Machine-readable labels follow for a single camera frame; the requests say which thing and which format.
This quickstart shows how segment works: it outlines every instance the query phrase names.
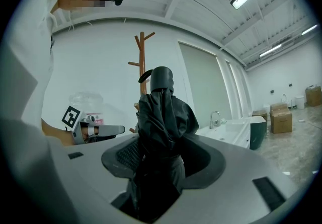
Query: white ceiling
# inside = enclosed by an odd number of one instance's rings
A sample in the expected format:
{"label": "white ceiling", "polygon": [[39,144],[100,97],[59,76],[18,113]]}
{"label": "white ceiling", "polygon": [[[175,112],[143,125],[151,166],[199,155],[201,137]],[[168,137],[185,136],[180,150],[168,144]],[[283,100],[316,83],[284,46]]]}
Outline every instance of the white ceiling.
{"label": "white ceiling", "polygon": [[[70,12],[73,24],[97,19],[139,18],[162,22],[200,35],[224,49],[245,68],[276,57],[283,49],[300,44],[314,35],[300,37],[302,31],[316,24],[303,0],[248,0],[236,10],[231,0],[124,0],[119,7]],[[71,26],[69,12],[55,13],[58,29]],[[286,42],[280,50],[260,58],[261,52]]]}

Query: floor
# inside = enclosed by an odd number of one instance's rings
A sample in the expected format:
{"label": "floor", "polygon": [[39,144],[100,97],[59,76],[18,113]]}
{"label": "floor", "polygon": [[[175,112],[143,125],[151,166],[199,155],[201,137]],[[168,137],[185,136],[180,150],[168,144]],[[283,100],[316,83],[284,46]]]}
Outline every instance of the floor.
{"label": "floor", "polygon": [[298,186],[303,186],[317,171],[322,160],[322,105],[292,109],[293,131],[273,134],[268,132],[257,153],[271,160]]}

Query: wooden coat rack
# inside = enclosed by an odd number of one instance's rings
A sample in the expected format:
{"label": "wooden coat rack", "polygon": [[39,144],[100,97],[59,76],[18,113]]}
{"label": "wooden coat rack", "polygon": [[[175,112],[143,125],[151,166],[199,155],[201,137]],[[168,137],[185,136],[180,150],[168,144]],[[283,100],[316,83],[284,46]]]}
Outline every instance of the wooden coat rack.
{"label": "wooden coat rack", "polygon": [[[144,36],[144,32],[140,32],[140,39],[138,38],[137,35],[134,36],[136,44],[139,48],[140,51],[140,56],[139,56],[139,63],[134,63],[134,62],[129,62],[129,65],[134,65],[134,66],[138,66],[140,69],[140,77],[145,73],[145,49],[144,49],[144,42],[150,38],[151,36],[153,36],[155,34],[155,32],[152,32],[151,34],[149,34],[148,36]],[[144,81],[143,83],[140,84],[140,94],[147,94],[146,91],[146,81]],[[136,110],[139,110],[139,105],[137,103],[134,103],[134,107],[136,108]]]}

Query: faucet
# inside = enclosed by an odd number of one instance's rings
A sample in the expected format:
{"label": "faucet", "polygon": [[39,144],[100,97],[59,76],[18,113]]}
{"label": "faucet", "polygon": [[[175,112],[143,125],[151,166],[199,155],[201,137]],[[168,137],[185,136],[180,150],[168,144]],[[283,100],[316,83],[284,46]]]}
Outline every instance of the faucet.
{"label": "faucet", "polygon": [[215,120],[215,121],[212,121],[212,114],[213,114],[213,113],[217,113],[217,114],[218,114],[218,116],[220,117],[220,113],[219,113],[217,110],[215,110],[215,111],[211,112],[211,114],[210,114],[210,126],[209,126],[209,128],[210,128],[210,129],[213,129],[215,126],[220,126],[220,125],[221,125],[221,123],[222,123],[222,121],[221,121],[221,120]]}

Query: brown box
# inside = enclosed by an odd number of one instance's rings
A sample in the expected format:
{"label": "brown box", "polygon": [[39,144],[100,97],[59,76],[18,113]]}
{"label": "brown box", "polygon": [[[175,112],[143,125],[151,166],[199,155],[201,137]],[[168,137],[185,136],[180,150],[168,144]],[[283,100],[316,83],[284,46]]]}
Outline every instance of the brown box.
{"label": "brown box", "polygon": [[292,113],[288,109],[280,109],[271,112],[271,132],[292,132]]}
{"label": "brown box", "polygon": [[265,109],[254,111],[252,116],[253,117],[255,117],[255,116],[263,117],[267,121],[267,112]]}
{"label": "brown box", "polygon": [[288,109],[287,104],[286,103],[272,104],[270,109],[270,114],[272,114],[272,111],[281,110],[281,109]]}
{"label": "brown box", "polygon": [[306,102],[308,106],[317,106],[321,104],[321,86],[306,88]]}

